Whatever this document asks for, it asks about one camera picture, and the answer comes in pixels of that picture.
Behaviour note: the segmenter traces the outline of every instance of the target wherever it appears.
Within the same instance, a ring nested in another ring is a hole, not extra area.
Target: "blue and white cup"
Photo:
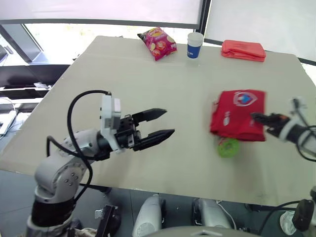
[[[188,57],[197,58],[203,44],[204,35],[199,32],[188,34]]]

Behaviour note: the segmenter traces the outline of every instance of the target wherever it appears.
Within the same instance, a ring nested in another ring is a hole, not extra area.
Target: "logo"
[[[151,37],[157,37],[157,36],[161,36],[162,32],[161,32],[161,29],[159,28],[153,28],[148,32],[148,34]]]
[[[257,99],[258,98],[250,92],[236,92],[234,96],[234,104],[236,106],[248,106]]]
[[[223,125],[224,126],[227,126],[229,124],[229,121],[230,121],[229,115],[230,115],[229,111],[225,112],[225,117],[224,117],[224,120],[223,120]]]

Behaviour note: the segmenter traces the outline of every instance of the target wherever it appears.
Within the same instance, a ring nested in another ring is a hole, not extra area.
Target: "red bag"
[[[137,34],[154,56],[155,61],[177,51],[177,44],[160,27]]]
[[[265,141],[263,125],[251,117],[253,112],[264,114],[264,106],[263,91],[223,91],[214,104],[210,132],[242,141]]]
[[[266,52],[259,43],[226,40],[222,44],[222,56],[264,62]]]

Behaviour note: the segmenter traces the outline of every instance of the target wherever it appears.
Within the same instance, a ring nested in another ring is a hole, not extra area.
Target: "black cable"
[[[86,92],[83,92],[79,95],[77,95],[71,102],[69,108],[68,108],[68,114],[67,114],[67,129],[68,129],[68,133],[69,133],[69,137],[71,139],[71,142],[73,144],[73,146],[75,147],[76,149],[76,152],[78,153],[78,157],[80,157],[83,161],[83,163],[87,166],[87,169],[89,170],[89,177],[88,177],[88,181],[87,183],[85,184],[85,186],[83,187],[83,189],[79,192],[79,194],[77,195],[77,197],[75,198],[75,202],[78,201],[78,199],[82,196],[82,194],[85,192],[85,190],[89,187],[90,183],[91,183],[91,180],[92,180],[92,176],[93,176],[93,170],[92,170],[92,167],[89,163],[89,161],[85,158],[83,152],[81,151],[77,141],[76,141],[76,138],[75,138],[75,135],[74,135],[74,131],[73,131],[73,128],[72,128],[72,124],[71,124],[71,115],[72,115],[72,112],[73,112],[73,109],[74,109],[74,106],[76,104],[76,102],[83,96],[85,95],[88,95],[88,94],[95,94],[95,93],[101,93],[101,94],[105,94],[105,95],[108,95],[109,93],[107,91],[104,91],[104,90],[89,90],[89,91],[86,91]]]
[[[46,138],[46,156],[49,157],[50,156],[50,143],[53,143],[57,148],[61,149],[62,151],[73,155],[75,157],[81,158],[78,153],[75,153],[71,150],[68,150],[67,148],[63,147],[60,143],[58,143],[55,138],[53,138],[52,136],[47,136]],[[86,159],[98,159],[98,158],[104,158],[104,156],[95,156],[95,157],[89,157],[89,156],[84,156]]]
[[[316,139],[315,131],[312,130],[312,128],[316,128],[316,126],[315,126],[315,125],[310,126],[310,125],[307,123],[306,119],[304,118],[304,116],[302,115],[301,111],[299,110],[299,107],[300,107],[299,100],[293,99],[293,104],[294,104],[295,112],[297,113],[298,117],[299,117],[300,120],[303,122],[303,124],[306,126],[306,128],[311,132],[311,135],[314,136],[315,139]],[[306,159],[306,160],[316,162],[316,159],[308,158],[307,156],[305,156],[305,155],[301,152],[301,149],[300,149],[300,146],[299,146],[299,143],[298,143],[298,142],[299,142],[299,141],[297,140],[297,142],[295,143],[296,150],[297,150],[298,154],[300,154],[300,156],[303,157],[303,158]]]
[[[286,203],[284,203],[284,204],[281,204],[281,205],[276,206],[275,208],[273,208],[273,209],[267,214],[266,218],[264,219],[264,221],[263,221],[263,223],[262,223],[262,225],[261,225],[261,227],[260,227],[260,229],[259,229],[258,235],[261,235],[262,230],[264,229],[264,227],[265,227],[265,225],[266,225],[268,219],[271,217],[271,215],[272,215],[275,211],[280,210],[280,209],[281,209],[282,207],[284,207],[284,206],[288,206],[288,205],[291,205],[291,204],[297,204],[297,203],[299,203],[299,202],[300,202],[300,201],[290,201],[290,202],[286,202]]]

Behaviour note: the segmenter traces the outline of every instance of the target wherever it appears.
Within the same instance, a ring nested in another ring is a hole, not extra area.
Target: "robotic arm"
[[[157,119],[167,112],[163,109],[150,109],[120,118],[119,99],[104,95],[100,110],[100,131],[90,129],[74,134],[82,153],[91,158],[88,160],[90,164],[109,158],[110,152],[121,153],[125,149],[140,151],[155,146],[174,132],[174,129],[160,130],[142,139],[140,131],[136,130],[140,122]],[[70,137],[63,141],[62,146],[76,151]],[[32,215],[27,221],[26,236],[67,234],[76,205],[75,195],[86,170],[81,158],[63,150],[56,150],[40,163],[35,173],[38,186]]]
[[[301,151],[316,157],[315,126],[309,126],[303,117],[304,102],[295,98],[292,101],[294,110],[292,118],[281,114],[269,116],[253,113],[255,121],[268,127],[267,132],[281,141],[290,141],[296,145],[298,153],[306,160],[316,162],[316,159],[305,156]],[[311,189],[311,200],[303,199],[297,205],[292,222],[304,236],[316,236],[316,186]]]

